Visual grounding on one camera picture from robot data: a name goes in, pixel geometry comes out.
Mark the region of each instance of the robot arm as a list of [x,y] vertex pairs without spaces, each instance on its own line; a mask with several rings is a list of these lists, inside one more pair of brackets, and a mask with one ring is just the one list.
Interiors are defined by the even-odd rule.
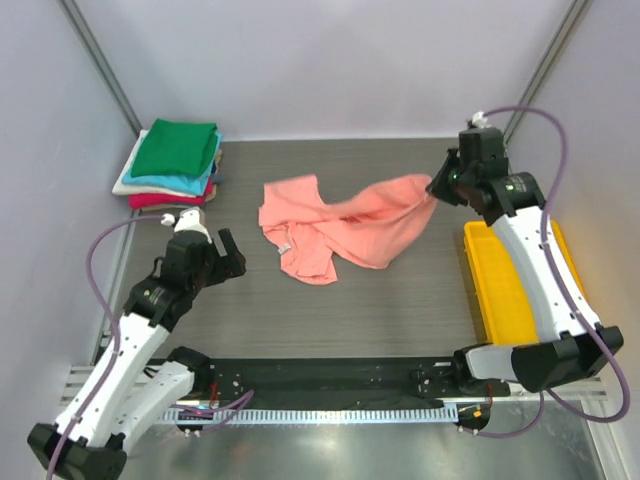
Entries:
[[[200,290],[246,272],[245,259],[229,230],[219,232],[227,253],[219,254],[204,227],[200,209],[183,211],[177,222],[172,216],[165,216],[163,223],[174,227],[174,236],[165,256],[154,262],[154,271],[131,289],[119,322],[120,351],[114,352],[112,340],[55,423],[37,424],[29,435],[31,449],[48,468],[53,450],[78,406],[93,390],[112,355],[117,355],[99,394],[69,434],[56,463],[56,473],[61,478],[118,478],[127,454],[162,412],[190,392],[204,391],[211,383],[210,359],[179,347],[153,380],[131,396],[137,376],[180,317],[191,309]],[[159,262],[160,272],[156,275]]]
[[[461,380],[499,378],[539,392],[597,374],[606,359],[573,318],[542,250],[544,197],[531,174],[509,173],[502,132],[473,125],[460,132],[459,148],[449,150],[427,192],[454,206],[471,206],[493,229],[520,276],[540,341],[530,345],[483,345],[456,352]],[[554,258],[563,259],[552,233],[548,244]],[[609,349],[617,352],[623,344],[618,327],[603,327],[582,298],[564,260],[559,269],[583,316]]]

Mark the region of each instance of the yellow bin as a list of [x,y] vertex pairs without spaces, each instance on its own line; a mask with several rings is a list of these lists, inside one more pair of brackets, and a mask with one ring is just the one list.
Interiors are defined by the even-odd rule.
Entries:
[[[551,228],[584,295],[560,227],[552,221]],[[464,246],[489,342],[496,345],[537,342],[533,313],[524,287],[509,254],[493,230],[482,221],[468,222],[464,226]]]

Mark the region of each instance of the white wall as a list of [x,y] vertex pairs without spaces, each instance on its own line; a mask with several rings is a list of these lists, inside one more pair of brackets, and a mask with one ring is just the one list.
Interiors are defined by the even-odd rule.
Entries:
[[517,101],[570,0],[77,0],[145,126],[453,136]]
[[[109,187],[134,137],[57,2],[3,5],[0,78],[0,477],[44,478],[27,435],[97,339],[84,257],[129,215]],[[96,256],[102,286],[117,241]]]
[[[536,101],[559,115],[569,133],[571,165],[555,218],[590,302],[603,323],[618,325],[625,338],[617,358],[631,381],[633,407],[615,428],[623,431],[629,462],[640,458],[639,23],[637,1],[594,2]],[[546,192],[558,162],[557,135],[542,120],[527,118],[510,157]],[[611,377],[609,391],[617,399]]]

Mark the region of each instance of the pink cloth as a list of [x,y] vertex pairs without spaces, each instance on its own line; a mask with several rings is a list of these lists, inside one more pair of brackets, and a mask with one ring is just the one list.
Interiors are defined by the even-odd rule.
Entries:
[[180,197],[178,195],[169,195],[166,193],[136,193],[134,195],[129,195],[129,206],[133,210],[165,204],[202,206],[206,203],[207,196],[212,191],[213,182],[211,180],[211,177],[209,177],[207,188],[199,197]]
[[315,175],[264,186],[259,224],[281,253],[280,267],[312,285],[335,282],[333,252],[356,265],[385,268],[424,230],[436,207],[426,175],[367,187],[351,200],[327,205]]

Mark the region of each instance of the red folded cloth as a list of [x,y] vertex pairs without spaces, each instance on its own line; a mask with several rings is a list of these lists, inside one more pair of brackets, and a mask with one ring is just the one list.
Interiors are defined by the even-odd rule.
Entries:
[[211,177],[209,177],[207,188],[205,188],[204,193],[199,197],[179,197],[178,195],[168,195],[166,193],[136,193],[135,195],[129,195],[129,206],[133,210],[138,210],[139,208],[144,207],[152,207],[154,205],[164,205],[172,203],[202,206],[205,204],[207,196],[212,191],[213,182]]

